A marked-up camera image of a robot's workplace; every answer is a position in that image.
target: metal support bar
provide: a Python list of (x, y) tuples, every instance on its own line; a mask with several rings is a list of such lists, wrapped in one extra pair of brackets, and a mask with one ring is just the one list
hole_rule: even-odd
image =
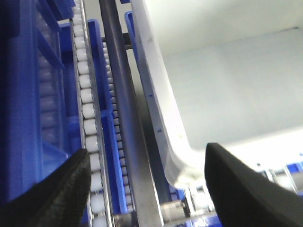
[[(123, 33), (124, 46), (126, 50), (130, 50), (133, 48), (131, 43), (131, 38), (129, 37), (129, 33)], [(102, 37), (102, 42), (106, 42), (106, 37)]]
[(99, 3), (138, 223), (141, 227), (161, 227), (163, 220), (147, 155), (116, 1), (99, 0)]
[(161, 205), (165, 227), (174, 227), (189, 220), (216, 216), (216, 212), (205, 210), (203, 213), (191, 215), (187, 201), (172, 201)]

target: blue plastic crate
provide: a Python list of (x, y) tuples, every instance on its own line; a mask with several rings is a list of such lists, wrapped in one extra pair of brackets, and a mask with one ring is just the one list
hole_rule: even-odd
[[(72, 0), (0, 3), (0, 205), (16, 198), (81, 148), (71, 34), (57, 23)], [(114, 212), (126, 202), (99, 24), (89, 21)]]
[(1, 1), (0, 204), (68, 157), (60, 28), (46, 0)]

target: metal pole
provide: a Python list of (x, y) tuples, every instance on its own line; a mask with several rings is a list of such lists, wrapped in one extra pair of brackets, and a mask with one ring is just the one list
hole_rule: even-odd
[(155, 190), (133, 81), (115, 0), (99, 0), (113, 81), (127, 170), (141, 227), (161, 227), (163, 220)]

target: blue bin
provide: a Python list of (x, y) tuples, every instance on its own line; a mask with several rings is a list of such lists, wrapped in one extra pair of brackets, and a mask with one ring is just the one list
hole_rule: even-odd
[[(0, 3), (0, 26), (6, 31), (0, 34), (0, 205), (43, 180), (81, 148), (70, 28), (57, 23), (72, 16), (73, 5), (73, 0)], [(88, 25), (114, 212), (125, 213), (101, 34), (96, 20)]]
[(62, 164), (69, 145), (60, 27), (52, 9), (46, 0), (4, 0), (1, 15), (1, 28), (7, 31), (0, 41), (4, 59), (0, 204), (4, 204)]

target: textured black rubber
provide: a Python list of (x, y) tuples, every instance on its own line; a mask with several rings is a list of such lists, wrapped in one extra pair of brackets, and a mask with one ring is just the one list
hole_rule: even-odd
[(81, 149), (46, 179), (0, 208), (0, 226), (77, 227), (89, 189), (89, 155)]
[(205, 178), (224, 227), (303, 227), (300, 196), (251, 170), (219, 144), (207, 145)]

